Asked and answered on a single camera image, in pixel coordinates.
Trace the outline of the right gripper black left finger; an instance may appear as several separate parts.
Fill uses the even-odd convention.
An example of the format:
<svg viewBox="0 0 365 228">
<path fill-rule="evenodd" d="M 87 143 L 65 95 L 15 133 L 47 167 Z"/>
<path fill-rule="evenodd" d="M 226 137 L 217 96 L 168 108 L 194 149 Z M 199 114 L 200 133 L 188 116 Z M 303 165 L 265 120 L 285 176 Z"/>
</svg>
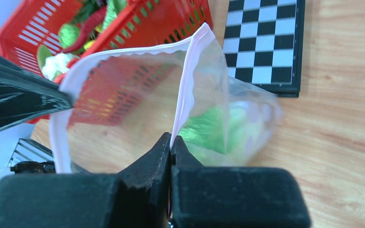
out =
<svg viewBox="0 0 365 228">
<path fill-rule="evenodd" d="M 20 173 L 0 180 L 0 228 L 165 228 L 171 158 L 164 133 L 117 174 Z"/>
</svg>

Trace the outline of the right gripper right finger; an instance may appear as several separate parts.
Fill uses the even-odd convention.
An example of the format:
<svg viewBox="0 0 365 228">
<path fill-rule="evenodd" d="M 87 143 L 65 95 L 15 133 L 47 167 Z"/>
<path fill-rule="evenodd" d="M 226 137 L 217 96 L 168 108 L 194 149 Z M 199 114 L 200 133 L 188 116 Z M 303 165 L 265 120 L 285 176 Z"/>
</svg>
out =
<svg viewBox="0 0 365 228">
<path fill-rule="evenodd" d="M 182 137 L 171 148 L 171 205 L 176 228 L 309 228 L 294 176 L 274 167 L 205 167 Z"/>
</svg>

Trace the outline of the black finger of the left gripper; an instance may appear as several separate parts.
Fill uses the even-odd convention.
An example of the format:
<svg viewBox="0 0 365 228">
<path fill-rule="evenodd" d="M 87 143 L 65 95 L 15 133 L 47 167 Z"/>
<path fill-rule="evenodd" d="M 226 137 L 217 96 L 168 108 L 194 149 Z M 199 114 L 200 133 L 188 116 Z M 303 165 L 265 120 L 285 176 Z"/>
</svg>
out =
<svg viewBox="0 0 365 228">
<path fill-rule="evenodd" d="M 59 85 L 0 56 L 0 132 L 73 107 Z"/>
</svg>

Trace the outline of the clear zip top bag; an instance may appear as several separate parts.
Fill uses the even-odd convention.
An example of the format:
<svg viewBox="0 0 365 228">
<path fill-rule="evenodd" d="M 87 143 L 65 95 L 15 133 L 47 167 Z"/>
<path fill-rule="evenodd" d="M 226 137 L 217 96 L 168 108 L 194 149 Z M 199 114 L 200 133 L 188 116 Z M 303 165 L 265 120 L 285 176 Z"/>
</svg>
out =
<svg viewBox="0 0 365 228">
<path fill-rule="evenodd" d="M 141 92 L 142 101 L 116 125 L 72 121 L 74 109 L 89 79 L 89 70 L 104 71 L 88 89 L 109 93 L 132 64 L 169 64 L 167 75 L 152 91 Z M 267 104 L 271 108 L 267 129 L 273 133 L 282 110 L 278 98 L 261 88 L 229 76 L 226 58 L 208 24 L 181 41 L 152 47 L 102 51 L 77 61 L 59 89 L 70 95 L 73 108 L 52 114 L 51 149 L 57 173 L 86 170 L 117 173 L 150 150 L 164 133 L 169 147 L 188 118 L 212 107 L 230 109 L 233 102 Z"/>
</svg>

